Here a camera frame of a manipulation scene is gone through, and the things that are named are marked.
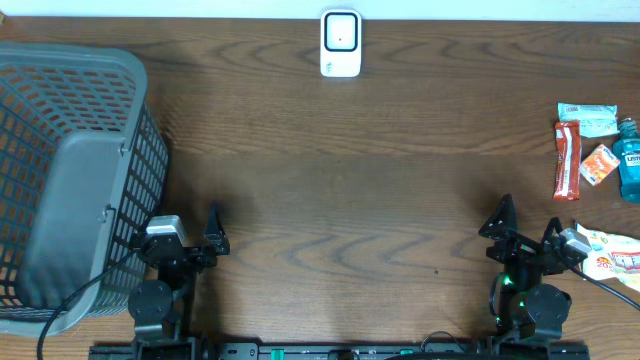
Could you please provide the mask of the blue liquid bottle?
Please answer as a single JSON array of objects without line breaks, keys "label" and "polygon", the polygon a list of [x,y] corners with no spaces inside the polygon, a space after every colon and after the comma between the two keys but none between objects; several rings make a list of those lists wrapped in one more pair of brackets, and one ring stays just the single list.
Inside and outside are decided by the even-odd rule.
[{"label": "blue liquid bottle", "polygon": [[621,196],[625,201],[639,202],[639,129],[631,118],[620,121],[620,139],[613,145],[621,180]]}]

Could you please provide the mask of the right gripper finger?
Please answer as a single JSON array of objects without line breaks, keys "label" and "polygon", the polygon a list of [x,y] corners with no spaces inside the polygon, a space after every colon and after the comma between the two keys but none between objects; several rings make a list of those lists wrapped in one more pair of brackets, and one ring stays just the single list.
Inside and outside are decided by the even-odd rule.
[{"label": "right gripper finger", "polygon": [[564,230],[561,221],[558,217],[553,217],[549,220],[547,227],[543,233],[544,245],[561,245],[563,237],[561,235]]},{"label": "right gripper finger", "polygon": [[518,232],[517,216],[511,194],[504,195],[497,208],[478,231],[478,235],[492,240],[507,240]]}]

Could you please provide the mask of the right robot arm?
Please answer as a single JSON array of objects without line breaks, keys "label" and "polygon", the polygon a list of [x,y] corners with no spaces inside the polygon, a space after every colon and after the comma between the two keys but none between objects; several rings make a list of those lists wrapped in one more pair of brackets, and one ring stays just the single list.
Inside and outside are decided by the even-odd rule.
[{"label": "right robot arm", "polygon": [[486,256],[503,265],[490,293],[490,311],[498,318],[498,345],[545,343],[562,337],[571,296],[543,282],[584,261],[591,252],[587,237],[552,218],[538,242],[518,231],[512,196],[501,198],[478,231],[493,241]]}]

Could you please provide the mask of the yellow snack package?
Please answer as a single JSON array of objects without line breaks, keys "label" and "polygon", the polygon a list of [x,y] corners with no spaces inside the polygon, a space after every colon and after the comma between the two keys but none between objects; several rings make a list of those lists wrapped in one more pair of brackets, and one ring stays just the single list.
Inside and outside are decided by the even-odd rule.
[{"label": "yellow snack package", "polygon": [[591,230],[576,224],[591,251],[582,262],[582,272],[595,280],[618,279],[625,286],[639,291],[639,240],[628,236]]}]

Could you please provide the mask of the red chocolate bar wrapper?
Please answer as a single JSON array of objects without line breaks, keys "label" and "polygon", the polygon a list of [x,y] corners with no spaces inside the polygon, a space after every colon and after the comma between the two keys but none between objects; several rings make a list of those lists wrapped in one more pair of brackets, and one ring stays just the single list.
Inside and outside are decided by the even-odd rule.
[{"label": "red chocolate bar wrapper", "polygon": [[555,124],[557,166],[553,199],[575,201],[580,198],[581,136],[578,122]]}]

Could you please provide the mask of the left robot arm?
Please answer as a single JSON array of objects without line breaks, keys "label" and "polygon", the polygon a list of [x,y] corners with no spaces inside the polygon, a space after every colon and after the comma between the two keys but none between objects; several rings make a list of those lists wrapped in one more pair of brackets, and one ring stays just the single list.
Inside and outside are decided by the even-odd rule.
[{"label": "left robot arm", "polygon": [[214,267],[219,256],[230,253],[215,206],[208,213],[204,243],[187,246],[185,239],[180,217],[163,215],[150,218],[130,244],[134,255],[157,271],[155,279],[134,287],[128,299],[135,339],[145,346],[180,339],[183,328],[190,323],[198,275]]}]

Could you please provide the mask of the orange tissue pack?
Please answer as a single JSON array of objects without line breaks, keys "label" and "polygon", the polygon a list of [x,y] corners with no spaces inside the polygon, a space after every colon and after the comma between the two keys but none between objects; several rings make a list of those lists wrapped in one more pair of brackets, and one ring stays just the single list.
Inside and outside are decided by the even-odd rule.
[{"label": "orange tissue pack", "polygon": [[579,172],[590,185],[596,186],[616,170],[619,164],[620,160],[614,153],[600,144],[582,161]]}]

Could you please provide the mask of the teal wet wipes pack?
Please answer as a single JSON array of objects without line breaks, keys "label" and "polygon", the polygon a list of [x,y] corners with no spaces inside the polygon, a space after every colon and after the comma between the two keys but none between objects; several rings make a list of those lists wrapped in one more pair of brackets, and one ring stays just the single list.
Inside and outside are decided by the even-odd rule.
[{"label": "teal wet wipes pack", "polygon": [[600,138],[619,133],[616,105],[559,103],[557,111],[560,121],[578,122],[583,137]]}]

